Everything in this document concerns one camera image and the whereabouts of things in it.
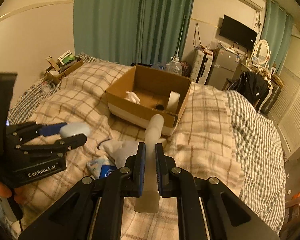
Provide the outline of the bare left hand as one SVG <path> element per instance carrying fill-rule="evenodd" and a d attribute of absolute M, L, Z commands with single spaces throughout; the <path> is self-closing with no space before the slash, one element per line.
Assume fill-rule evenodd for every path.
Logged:
<path fill-rule="evenodd" d="M 27 198 L 24 194 L 24 187 L 18 187 L 13 189 L 14 191 L 14 200 L 18 204 L 24 204 L 27 201 Z M 12 196 L 12 191 L 0 182 L 0 197 L 10 198 Z"/>

